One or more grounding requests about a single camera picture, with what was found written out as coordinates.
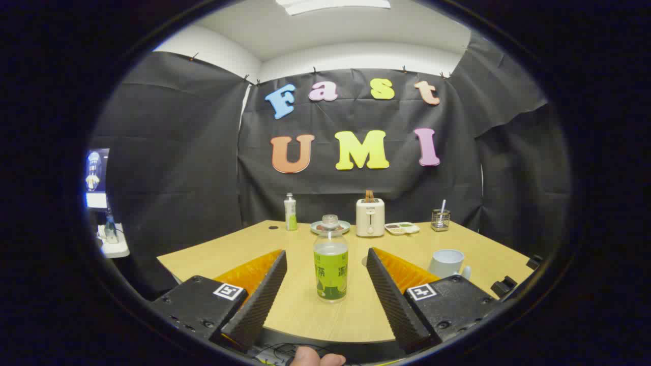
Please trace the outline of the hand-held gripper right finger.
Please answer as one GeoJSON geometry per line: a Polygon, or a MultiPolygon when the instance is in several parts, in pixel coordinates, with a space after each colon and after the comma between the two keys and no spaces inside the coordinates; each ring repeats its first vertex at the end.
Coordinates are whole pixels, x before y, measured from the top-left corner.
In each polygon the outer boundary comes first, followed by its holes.
{"type": "Polygon", "coordinates": [[[379,248],[368,250],[366,267],[393,335],[406,353],[455,338],[502,304],[463,276],[439,279],[379,248]]]}

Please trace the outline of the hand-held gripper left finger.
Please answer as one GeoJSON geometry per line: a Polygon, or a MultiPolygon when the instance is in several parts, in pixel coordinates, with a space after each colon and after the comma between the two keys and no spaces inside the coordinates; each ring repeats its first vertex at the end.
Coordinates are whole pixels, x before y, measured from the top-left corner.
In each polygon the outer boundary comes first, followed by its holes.
{"type": "Polygon", "coordinates": [[[194,275],[151,303],[181,331],[246,352],[253,347],[287,272],[275,250],[210,279],[194,275]]]}

